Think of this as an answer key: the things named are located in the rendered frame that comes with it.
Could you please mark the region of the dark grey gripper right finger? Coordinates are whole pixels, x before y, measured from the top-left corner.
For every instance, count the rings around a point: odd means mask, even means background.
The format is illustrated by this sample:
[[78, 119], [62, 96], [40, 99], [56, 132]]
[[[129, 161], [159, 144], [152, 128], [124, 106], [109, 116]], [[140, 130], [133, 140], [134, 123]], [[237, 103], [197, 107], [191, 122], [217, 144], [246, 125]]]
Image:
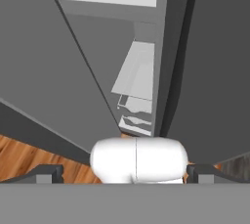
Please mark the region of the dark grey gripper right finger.
[[226, 175], [210, 164], [191, 164], [187, 166], [187, 183], [195, 184], [250, 184], [250, 180], [234, 178]]

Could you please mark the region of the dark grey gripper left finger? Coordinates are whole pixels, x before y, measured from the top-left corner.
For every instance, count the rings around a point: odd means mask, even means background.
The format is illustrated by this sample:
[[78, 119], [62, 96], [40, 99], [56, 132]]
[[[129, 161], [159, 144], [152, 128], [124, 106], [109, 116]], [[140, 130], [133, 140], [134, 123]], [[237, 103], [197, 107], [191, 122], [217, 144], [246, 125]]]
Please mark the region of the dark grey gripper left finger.
[[5, 184], [57, 184], [63, 182], [61, 164], [39, 164], [24, 175], [4, 180]]

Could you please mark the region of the white rounded cylinder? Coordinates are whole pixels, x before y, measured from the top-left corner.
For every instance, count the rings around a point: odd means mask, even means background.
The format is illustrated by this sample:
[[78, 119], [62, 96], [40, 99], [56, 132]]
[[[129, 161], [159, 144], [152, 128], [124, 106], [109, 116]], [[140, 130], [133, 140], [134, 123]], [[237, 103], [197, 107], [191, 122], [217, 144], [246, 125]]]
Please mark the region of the white rounded cylinder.
[[110, 138], [95, 144], [90, 164], [105, 184], [169, 183], [184, 177], [188, 154], [172, 139]]

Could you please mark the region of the white fridge drawer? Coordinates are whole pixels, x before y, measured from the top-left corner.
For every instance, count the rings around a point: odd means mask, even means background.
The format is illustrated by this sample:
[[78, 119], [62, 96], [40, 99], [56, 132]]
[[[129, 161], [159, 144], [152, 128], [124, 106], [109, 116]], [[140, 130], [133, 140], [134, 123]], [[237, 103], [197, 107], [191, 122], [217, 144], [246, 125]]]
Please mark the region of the white fridge drawer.
[[121, 95], [117, 107], [125, 108], [129, 112], [152, 112], [152, 101]]
[[151, 135], [151, 123], [136, 117], [122, 115], [119, 127], [139, 134]]

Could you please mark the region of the grey fridge door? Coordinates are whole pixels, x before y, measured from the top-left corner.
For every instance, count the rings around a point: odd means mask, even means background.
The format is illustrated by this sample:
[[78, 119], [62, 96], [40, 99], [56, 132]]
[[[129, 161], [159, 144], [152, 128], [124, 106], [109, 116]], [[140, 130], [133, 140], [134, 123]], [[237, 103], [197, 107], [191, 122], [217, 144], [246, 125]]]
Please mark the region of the grey fridge door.
[[120, 135], [58, 0], [0, 0], [0, 134], [83, 164]]
[[194, 163], [250, 152], [250, 0], [191, 0], [163, 128]]

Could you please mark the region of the pale glass fridge shelf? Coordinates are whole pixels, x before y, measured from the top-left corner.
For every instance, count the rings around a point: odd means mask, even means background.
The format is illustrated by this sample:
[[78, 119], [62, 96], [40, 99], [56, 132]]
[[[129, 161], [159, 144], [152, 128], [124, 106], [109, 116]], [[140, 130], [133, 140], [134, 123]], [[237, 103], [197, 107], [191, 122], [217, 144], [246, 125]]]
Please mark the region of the pale glass fridge shelf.
[[154, 44], [134, 41], [111, 92], [152, 100]]

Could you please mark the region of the grey fridge cabinet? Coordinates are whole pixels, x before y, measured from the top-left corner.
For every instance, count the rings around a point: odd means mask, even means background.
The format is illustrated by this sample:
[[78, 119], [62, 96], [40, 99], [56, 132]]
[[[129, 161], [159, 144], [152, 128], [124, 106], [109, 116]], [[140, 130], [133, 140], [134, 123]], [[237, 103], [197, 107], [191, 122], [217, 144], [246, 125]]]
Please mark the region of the grey fridge cabinet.
[[[191, 0], [156, 0], [155, 7], [58, 1], [117, 125], [122, 115], [132, 116], [151, 123], [150, 136], [166, 135], [163, 128], [171, 114], [172, 84]], [[134, 41], [154, 44], [151, 113], [118, 108], [122, 94], [111, 92]]]

